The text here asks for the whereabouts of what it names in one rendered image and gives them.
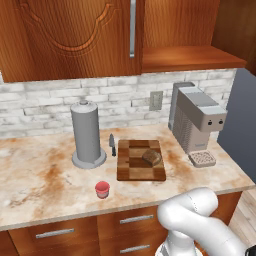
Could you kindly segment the wooden cutting board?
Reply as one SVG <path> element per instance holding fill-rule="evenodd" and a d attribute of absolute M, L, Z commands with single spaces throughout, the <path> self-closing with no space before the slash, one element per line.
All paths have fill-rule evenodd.
<path fill-rule="evenodd" d="M 161 154 L 158 140 L 120 140 L 118 142 L 118 181 L 165 181 L 163 160 L 152 165 L 143 159 L 147 150 Z"/>

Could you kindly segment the brown bread loaf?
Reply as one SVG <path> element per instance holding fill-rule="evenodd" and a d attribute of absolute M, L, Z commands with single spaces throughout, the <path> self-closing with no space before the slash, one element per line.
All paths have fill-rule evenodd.
<path fill-rule="evenodd" d="M 143 153 L 142 159 L 146 161 L 151 166 L 155 166 L 160 163 L 161 155 L 155 150 L 149 149 Z"/>

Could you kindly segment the red jam jar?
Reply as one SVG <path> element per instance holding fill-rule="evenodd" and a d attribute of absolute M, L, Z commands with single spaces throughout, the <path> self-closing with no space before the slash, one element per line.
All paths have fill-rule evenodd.
<path fill-rule="evenodd" d="M 110 185 L 106 181 L 100 181 L 95 185 L 95 191 L 100 199 L 105 199 L 109 195 Z"/>

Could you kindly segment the carved wooden cabinet door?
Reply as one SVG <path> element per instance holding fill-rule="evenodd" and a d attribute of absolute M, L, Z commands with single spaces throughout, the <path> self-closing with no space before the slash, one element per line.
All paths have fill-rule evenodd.
<path fill-rule="evenodd" d="M 8 82 L 136 75 L 145 0 L 0 0 L 0 72 Z"/>

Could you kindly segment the open wooden cabinet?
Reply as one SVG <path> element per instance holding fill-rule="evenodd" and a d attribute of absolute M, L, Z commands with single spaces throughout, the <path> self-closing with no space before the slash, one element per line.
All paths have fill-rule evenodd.
<path fill-rule="evenodd" d="M 256 75 L 256 0 L 146 0 L 142 71 Z"/>

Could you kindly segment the grey paper towel holder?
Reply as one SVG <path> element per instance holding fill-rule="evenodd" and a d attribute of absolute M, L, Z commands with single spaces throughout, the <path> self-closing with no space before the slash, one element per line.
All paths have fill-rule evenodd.
<path fill-rule="evenodd" d="M 98 106 L 81 100 L 70 107 L 76 151 L 72 162 L 81 169 L 94 169 L 106 160 L 106 153 L 100 146 Z"/>

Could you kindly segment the grey coffee machine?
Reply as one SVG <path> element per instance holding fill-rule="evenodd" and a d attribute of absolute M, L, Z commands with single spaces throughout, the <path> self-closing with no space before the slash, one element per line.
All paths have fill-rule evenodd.
<path fill-rule="evenodd" d="M 226 116 L 227 111 L 192 82 L 173 85 L 168 127 L 195 167 L 216 164 L 207 146 L 210 133 L 223 129 Z"/>

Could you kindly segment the wooden drawer front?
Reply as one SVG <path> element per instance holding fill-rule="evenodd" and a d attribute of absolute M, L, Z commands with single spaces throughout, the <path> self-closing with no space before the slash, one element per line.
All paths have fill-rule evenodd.
<path fill-rule="evenodd" d="M 153 230 L 167 234 L 158 221 L 156 206 L 99 215 L 97 226 L 100 239 Z"/>
<path fill-rule="evenodd" d="M 100 256 L 96 217 L 13 229 L 9 233 L 20 256 Z"/>
<path fill-rule="evenodd" d="M 101 239 L 101 256 L 155 256 L 158 247 L 165 241 L 167 231 L 151 230 Z"/>

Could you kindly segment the black-handled kitchen knife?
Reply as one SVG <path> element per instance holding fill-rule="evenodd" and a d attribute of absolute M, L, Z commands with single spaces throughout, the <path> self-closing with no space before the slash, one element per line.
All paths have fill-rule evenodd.
<path fill-rule="evenodd" d="M 111 133 L 109 136 L 109 146 L 112 148 L 112 156 L 116 156 L 116 148 L 115 148 L 115 141 L 114 141 L 114 136 Z"/>

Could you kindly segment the grey wall socket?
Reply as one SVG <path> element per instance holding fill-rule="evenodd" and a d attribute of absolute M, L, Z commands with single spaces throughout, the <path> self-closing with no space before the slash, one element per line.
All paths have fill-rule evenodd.
<path fill-rule="evenodd" d="M 162 91 L 152 91 L 150 93 L 150 102 L 149 102 L 149 110 L 157 111 L 162 109 L 162 101 L 163 101 L 163 92 Z"/>

